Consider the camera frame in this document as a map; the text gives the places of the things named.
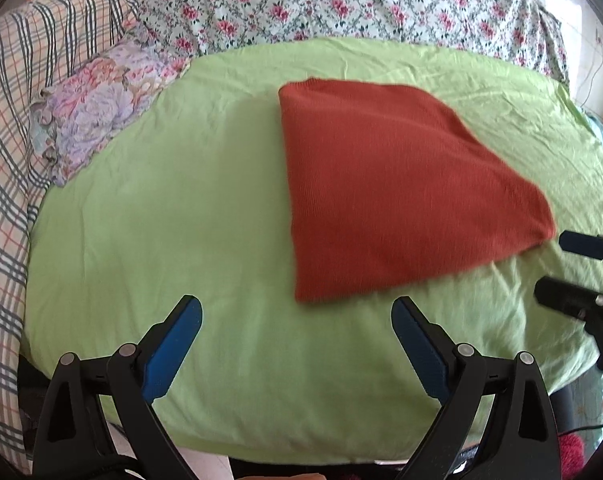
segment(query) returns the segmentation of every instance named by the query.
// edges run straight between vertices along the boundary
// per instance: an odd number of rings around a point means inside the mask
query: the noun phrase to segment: floral fabric
[[[63,186],[88,165],[186,65],[183,57],[158,55],[137,25],[73,76],[43,90],[30,109],[30,137],[35,153],[52,163],[52,181]]]
[[[181,56],[353,36],[466,49],[568,80],[559,22],[538,0],[143,0],[140,19]]]

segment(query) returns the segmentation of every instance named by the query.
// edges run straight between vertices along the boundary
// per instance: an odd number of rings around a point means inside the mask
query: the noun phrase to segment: black cable
[[[90,480],[111,471],[123,470],[142,473],[141,464],[136,458],[111,454],[89,460],[64,471],[47,475],[33,475],[28,478],[32,480]]]
[[[575,428],[574,430],[564,431],[560,433],[559,436],[566,436],[572,433],[576,433],[578,431],[590,431],[590,430],[602,430],[603,424],[598,424],[597,426],[581,426],[581,428]]]

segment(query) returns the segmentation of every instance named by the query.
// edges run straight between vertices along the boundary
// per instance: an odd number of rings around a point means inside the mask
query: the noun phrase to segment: red knit fabric
[[[571,480],[584,468],[584,441],[574,433],[560,436],[559,452],[561,453],[561,479]]]
[[[540,190],[427,92],[309,79],[279,99],[299,301],[472,269],[555,235]]]

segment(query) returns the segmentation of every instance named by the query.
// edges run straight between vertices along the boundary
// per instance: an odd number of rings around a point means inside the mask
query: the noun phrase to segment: mattress
[[[277,91],[309,76],[410,84],[451,106],[553,209],[603,232],[603,147],[560,83],[488,57],[323,39],[203,57],[65,188],[32,231],[24,352],[47,374],[136,341],[184,294],[201,332],[155,410],[178,446],[256,462],[407,458],[438,411],[390,325],[410,295],[485,355],[535,355],[556,390],[597,357],[533,298],[544,274],[603,290],[603,263],[556,240],[470,272],[329,304],[294,301]],[[480,408],[470,439],[481,434]],[[105,410],[116,420],[111,404]]]

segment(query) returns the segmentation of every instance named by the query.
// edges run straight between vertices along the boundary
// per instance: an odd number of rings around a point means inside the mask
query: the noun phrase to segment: floral pillow
[[[187,59],[159,55],[152,42],[140,41],[141,27],[33,101],[32,145],[52,162],[58,186],[88,165],[187,68]]]

